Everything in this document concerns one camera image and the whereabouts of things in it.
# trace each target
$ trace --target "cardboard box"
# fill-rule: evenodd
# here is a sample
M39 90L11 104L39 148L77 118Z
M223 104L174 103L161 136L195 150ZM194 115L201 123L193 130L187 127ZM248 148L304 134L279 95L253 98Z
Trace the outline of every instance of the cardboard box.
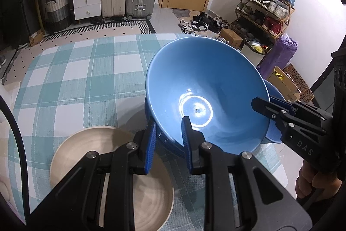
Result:
M234 31L228 29L221 29L220 37L229 41L228 45L235 49L239 49L239 46L243 41L243 39L240 36L238 36Z
M291 79L295 82L298 89L301 91L300 93L300 100L308 103L310 102L315 96L312 93L311 89L308 87L304 79L300 76L300 74L297 72L295 67L290 63L287 67L283 69L283 71L286 74L289 74Z
M33 33L31 36L29 36L29 43L31 47L38 44L42 40L43 40L43 33L41 30L38 30L36 33Z
M268 81L281 92L282 96L286 100L291 100L292 102L299 100L299 90L293 81L291 81L290 78L278 66L275 67L273 73L268 78Z

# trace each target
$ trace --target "wooden table leg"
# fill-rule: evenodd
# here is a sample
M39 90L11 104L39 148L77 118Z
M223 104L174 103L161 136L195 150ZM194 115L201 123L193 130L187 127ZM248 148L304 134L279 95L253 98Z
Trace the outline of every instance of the wooden table leg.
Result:
M43 23L42 23L42 18L41 18L41 12L40 12L40 6L38 3L38 0L35 0L35 6L36 6L36 12L38 16L38 22L40 23L40 28L43 34L45 34Z

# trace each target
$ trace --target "carpet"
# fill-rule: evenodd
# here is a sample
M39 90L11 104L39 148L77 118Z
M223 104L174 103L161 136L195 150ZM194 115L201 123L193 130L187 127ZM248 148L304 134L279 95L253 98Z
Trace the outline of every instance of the carpet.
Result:
M193 11L193 10L186 10L186 9L173 9L172 13L177 16L179 21L185 20L187 22L191 22L193 20L194 16L197 16L200 14L198 11Z

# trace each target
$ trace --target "black cable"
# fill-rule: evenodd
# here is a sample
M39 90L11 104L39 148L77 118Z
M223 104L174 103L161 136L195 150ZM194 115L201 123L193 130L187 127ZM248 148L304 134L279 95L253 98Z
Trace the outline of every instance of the black cable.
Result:
M24 150L23 139L21 137L17 122L12 115L10 108L8 108L5 100L0 95L0 110L6 117L10 127L12 129L14 139L17 144L18 154L19 154L19 163L20 163L20 175L22 182L22 197L23 197L23 208L24 208L24 217L25 222L28 222L30 216L30 206L29 206L29 184L28 184L28 168L26 164L26 155Z

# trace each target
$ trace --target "bowl rim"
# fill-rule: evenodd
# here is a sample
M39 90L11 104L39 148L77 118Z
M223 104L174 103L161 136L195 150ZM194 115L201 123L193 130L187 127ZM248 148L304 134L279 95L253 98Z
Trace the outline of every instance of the bowl rim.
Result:
M153 116L156 124L158 125L158 127L160 127L160 130L164 133L164 135L166 136L167 139L169 139L174 145L176 145L178 148L180 148L182 145L174 138L172 138L170 136L170 134L167 133L166 129L164 129L162 127L162 124L160 122L157 121L157 116L156 114L152 111L153 107L152 107L152 104L151 104L151 99L150 99L150 95L148 95L148 76L150 76L150 72L151 72L151 69L153 68L153 64L154 64L154 61L157 59L157 57L162 53L164 52L169 46L171 45L174 45L176 44L176 42L180 42L180 41L183 41L183 40L187 40L187 39L191 39L191 38L196 38L196 39L199 39L199 40L204 40L204 41L210 41L210 43L212 43L213 45L216 45L218 44L219 46L227 46L228 48L232 49L233 52L237 52L237 54L240 55L240 57L242 57L243 59L247 60L248 63L253 67L253 69L255 70L255 72L257 73L258 77L260 77L262 79L262 84L266 90L266 97L265 99L267 101L270 101L269 99L269 92L268 92L268 89L267 89L267 86L265 85L264 83L264 80L261 76L261 74L258 72L258 70L256 69L256 67L251 63L251 61L246 58L241 52L239 52L238 50L236 50L235 48L231 47L230 45L227 45L221 41L218 41L216 39L212 39L212 38L206 38L206 37L196 37L196 36L191 36L191 37L184 37L184 38L178 38L178 39L175 39L175 40L172 40L170 41L169 43L165 44L163 47L161 47L157 52L156 54L153 56L152 60L150 61L150 64L148 66L148 70L147 70L147 73L146 73L146 78L145 78L145 93L146 93L146 98L147 98L147 101L148 101L148 107L149 107L149 110L150 110L150 114ZM249 150L250 152L253 152L256 150L256 148L258 148L258 146L263 142L263 140L266 138L265 135L267 134L268 132L268 129L269 129L269 124L270 124L270 119L268 118L268 126L267 126L267 130L265 131L265 133L263 134L263 137L262 139L259 141L258 145Z

